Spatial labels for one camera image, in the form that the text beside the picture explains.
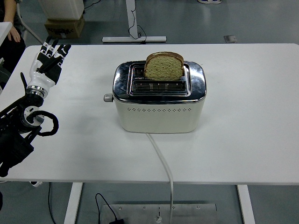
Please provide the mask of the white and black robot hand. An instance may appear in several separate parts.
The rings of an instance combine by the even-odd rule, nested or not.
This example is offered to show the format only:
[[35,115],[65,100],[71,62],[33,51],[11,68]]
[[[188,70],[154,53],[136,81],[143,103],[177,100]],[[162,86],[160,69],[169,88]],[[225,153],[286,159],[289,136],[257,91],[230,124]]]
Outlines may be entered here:
[[46,98],[50,88],[58,83],[62,64],[67,56],[71,45],[61,44],[56,48],[58,39],[50,43],[52,36],[48,36],[42,44],[40,51],[35,56],[31,65],[26,93],[32,93]]

